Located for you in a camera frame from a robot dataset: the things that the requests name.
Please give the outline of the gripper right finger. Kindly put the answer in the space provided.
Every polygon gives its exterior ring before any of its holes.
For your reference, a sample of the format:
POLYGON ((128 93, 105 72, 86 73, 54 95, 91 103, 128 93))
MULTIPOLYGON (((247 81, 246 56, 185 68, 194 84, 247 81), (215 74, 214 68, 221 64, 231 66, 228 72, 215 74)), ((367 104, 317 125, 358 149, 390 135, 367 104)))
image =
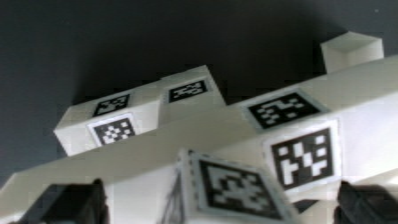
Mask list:
POLYGON ((342 182, 333 224, 398 224, 398 200, 381 185, 342 182))

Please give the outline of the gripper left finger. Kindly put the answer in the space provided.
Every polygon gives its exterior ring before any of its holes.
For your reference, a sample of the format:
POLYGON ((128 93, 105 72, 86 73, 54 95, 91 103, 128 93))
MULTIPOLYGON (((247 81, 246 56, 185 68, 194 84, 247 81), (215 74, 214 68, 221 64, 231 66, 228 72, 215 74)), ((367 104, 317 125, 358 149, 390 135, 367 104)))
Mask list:
POLYGON ((52 184, 18 224, 111 224, 104 181, 52 184))

